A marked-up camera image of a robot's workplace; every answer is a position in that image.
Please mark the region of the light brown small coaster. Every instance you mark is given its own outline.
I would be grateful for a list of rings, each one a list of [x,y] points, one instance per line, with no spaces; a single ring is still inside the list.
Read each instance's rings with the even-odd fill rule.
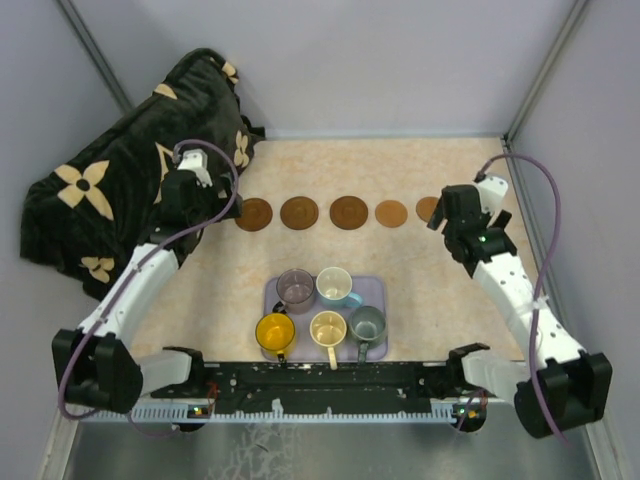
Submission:
[[[408,211],[405,205],[397,200],[384,200],[376,206],[375,217],[378,223],[386,228],[398,228],[406,223]]]
[[[421,198],[416,203],[416,207],[415,207],[417,216],[422,221],[428,223],[436,209],[438,201],[439,201],[439,198],[433,197],[433,196],[426,196]]]

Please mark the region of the dark brown grooved coaster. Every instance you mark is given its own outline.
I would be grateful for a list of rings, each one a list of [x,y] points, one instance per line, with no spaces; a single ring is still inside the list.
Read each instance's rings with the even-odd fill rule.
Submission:
[[[261,198],[249,198],[243,202],[242,214],[235,219],[243,231],[257,232],[267,227],[273,218],[271,205]]]

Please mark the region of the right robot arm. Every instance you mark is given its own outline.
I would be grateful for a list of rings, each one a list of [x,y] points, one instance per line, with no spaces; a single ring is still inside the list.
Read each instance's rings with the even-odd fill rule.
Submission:
[[[514,406],[537,439],[602,419],[613,368],[590,354],[560,324],[548,301],[535,297],[502,210],[508,184],[489,176],[442,189],[428,221],[445,248],[497,307],[526,362],[505,359],[481,343],[449,353],[447,367],[460,388],[483,389]]]

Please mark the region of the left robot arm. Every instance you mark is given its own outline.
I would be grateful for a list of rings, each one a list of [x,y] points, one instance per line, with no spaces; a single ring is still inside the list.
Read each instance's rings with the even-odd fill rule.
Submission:
[[[58,409],[69,420],[100,411],[129,414],[139,399],[182,385],[203,368],[200,352],[165,347],[139,360],[130,345],[164,285],[198,246],[204,228],[241,214],[239,174],[179,167],[124,272],[96,309],[74,330],[60,330],[52,353]]]

